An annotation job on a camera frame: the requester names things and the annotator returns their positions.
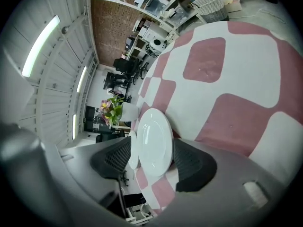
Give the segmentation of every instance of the green leaves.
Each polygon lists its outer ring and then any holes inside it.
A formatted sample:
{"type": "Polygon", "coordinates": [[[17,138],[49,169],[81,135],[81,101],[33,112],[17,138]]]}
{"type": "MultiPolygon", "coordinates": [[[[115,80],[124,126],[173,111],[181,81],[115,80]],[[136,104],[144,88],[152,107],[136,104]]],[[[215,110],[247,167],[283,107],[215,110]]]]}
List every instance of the green leaves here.
{"type": "Polygon", "coordinates": [[[114,97],[112,97],[112,98],[109,98],[108,101],[111,101],[113,104],[115,104],[116,99],[117,99],[117,96],[118,96],[118,95],[116,95],[116,96],[114,96],[114,97]]]}
{"type": "Polygon", "coordinates": [[[108,112],[105,112],[104,115],[105,115],[106,117],[112,116],[112,114],[111,114],[111,113],[108,113],[108,112]]]}
{"type": "Polygon", "coordinates": [[[113,125],[113,118],[112,117],[109,117],[108,121],[109,121],[110,125],[113,125]]]}
{"type": "Polygon", "coordinates": [[[118,106],[118,105],[119,105],[120,103],[122,103],[122,102],[124,102],[124,97],[122,97],[122,98],[116,100],[115,106],[118,106]]]}
{"type": "Polygon", "coordinates": [[[116,112],[116,115],[121,115],[122,114],[122,105],[115,107],[115,112],[116,112]]]}
{"type": "Polygon", "coordinates": [[[110,125],[119,124],[122,116],[122,103],[124,102],[124,97],[117,99],[118,95],[113,98],[109,98],[107,101],[111,101],[111,105],[106,109],[104,116],[108,117],[108,122],[110,125]]]}

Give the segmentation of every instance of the potted plant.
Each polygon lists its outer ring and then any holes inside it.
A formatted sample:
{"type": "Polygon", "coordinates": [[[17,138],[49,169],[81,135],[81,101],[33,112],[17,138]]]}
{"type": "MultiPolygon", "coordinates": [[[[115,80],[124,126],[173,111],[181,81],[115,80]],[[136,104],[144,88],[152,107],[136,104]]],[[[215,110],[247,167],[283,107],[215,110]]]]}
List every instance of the potted plant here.
{"type": "Polygon", "coordinates": [[[118,125],[119,121],[131,122],[139,116],[139,108],[124,102],[124,98],[118,99],[118,95],[102,100],[98,112],[101,113],[101,117],[107,125],[118,125]]]}
{"type": "Polygon", "coordinates": [[[101,113],[102,119],[107,125],[119,124],[122,116],[122,102],[123,98],[118,99],[115,97],[109,98],[108,100],[102,100],[99,113],[101,113]]]}

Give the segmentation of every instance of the pink and white tablecloth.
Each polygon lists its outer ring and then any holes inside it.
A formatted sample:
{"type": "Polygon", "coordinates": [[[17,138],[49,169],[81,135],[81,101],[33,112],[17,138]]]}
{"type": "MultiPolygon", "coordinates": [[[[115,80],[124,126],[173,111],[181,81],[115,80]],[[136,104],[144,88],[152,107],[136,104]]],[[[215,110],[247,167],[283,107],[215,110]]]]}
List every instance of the pink and white tablecloth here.
{"type": "MultiPolygon", "coordinates": [[[[217,22],[171,43],[139,91],[139,119],[157,108],[175,137],[249,157],[288,185],[303,159],[303,58],[262,27],[217,22]]],[[[162,177],[135,171],[157,213],[173,200],[178,171],[162,177]]]]}

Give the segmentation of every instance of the cable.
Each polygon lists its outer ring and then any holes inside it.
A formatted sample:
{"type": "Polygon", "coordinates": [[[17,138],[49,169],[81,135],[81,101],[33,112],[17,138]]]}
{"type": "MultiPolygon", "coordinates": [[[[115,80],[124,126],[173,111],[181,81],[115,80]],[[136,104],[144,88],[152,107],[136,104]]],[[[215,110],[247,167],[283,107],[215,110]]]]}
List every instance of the cable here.
{"type": "Polygon", "coordinates": [[[201,21],[201,22],[193,22],[193,23],[191,23],[189,26],[191,26],[191,25],[193,25],[193,24],[195,24],[195,23],[197,23],[197,24],[201,24],[201,23],[204,23],[204,21],[201,21]]]}
{"type": "Polygon", "coordinates": [[[259,9],[259,10],[256,12],[256,14],[255,14],[255,15],[250,15],[250,16],[242,16],[242,17],[230,17],[230,16],[229,16],[229,18],[254,17],[254,16],[256,16],[256,15],[257,15],[259,12],[262,12],[262,13],[267,13],[267,14],[269,14],[269,15],[271,15],[271,16],[274,16],[274,17],[276,17],[277,19],[279,19],[279,20],[280,20],[280,22],[282,22],[282,23],[286,24],[286,22],[285,22],[283,19],[279,18],[278,16],[276,16],[276,15],[274,15],[274,14],[271,14],[270,12],[268,12],[268,11],[266,11],[266,10],[264,10],[264,9],[259,9]]]}
{"type": "MultiPolygon", "coordinates": [[[[254,16],[256,16],[259,12],[267,13],[267,14],[269,14],[269,15],[271,15],[271,16],[273,16],[273,17],[276,17],[277,19],[279,19],[281,23],[286,24],[286,22],[285,22],[283,19],[279,18],[278,16],[276,16],[276,15],[274,15],[274,14],[271,14],[270,12],[268,12],[268,11],[266,11],[266,10],[264,10],[264,9],[259,9],[259,10],[256,12],[256,14],[250,15],[250,16],[242,16],[242,17],[230,17],[230,16],[228,16],[228,17],[229,17],[229,18],[254,17],[254,16]]],[[[193,23],[191,23],[190,25],[188,25],[188,26],[185,28],[185,30],[186,30],[189,26],[191,26],[192,24],[194,24],[194,23],[200,24],[200,23],[203,23],[203,22],[193,22],[193,23]]]]}

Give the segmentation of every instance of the ceiling light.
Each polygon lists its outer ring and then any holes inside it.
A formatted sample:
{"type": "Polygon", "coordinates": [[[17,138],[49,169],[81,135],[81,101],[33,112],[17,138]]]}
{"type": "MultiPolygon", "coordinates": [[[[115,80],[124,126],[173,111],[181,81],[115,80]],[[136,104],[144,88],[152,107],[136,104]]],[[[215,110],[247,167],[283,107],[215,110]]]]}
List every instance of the ceiling light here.
{"type": "Polygon", "coordinates": [[[76,115],[72,116],[72,139],[76,138],[76,115]]]}
{"type": "Polygon", "coordinates": [[[30,77],[30,74],[32,72],[34,63],[36,61],[36,58],[47,40],[48,36],[51,34],[51,32],[56,28],[56,26],[60,23],[60,19],[58,15],[53,17],[53,19],[48,23],[48,25],[44,28],[44,30],[41,32],[37,40],[35,41],[32,49],[30,50],[27,60],[24,64],[22,75],[25,77],[30,77]]]}
{"type": "Polygon", "coordinates": [[[82,81],[83,81],[85,71],[86,71],[86,67],[84,67],[84,69],[83,69],[83,71],[82,71],[82,74],[81,74],[81,77],[80,77],[80,81],[79,81],[79,84],[78,84],[78,87],[77,87],[77,93],[80,92],[81,83],[82,83],[82,81]]]}

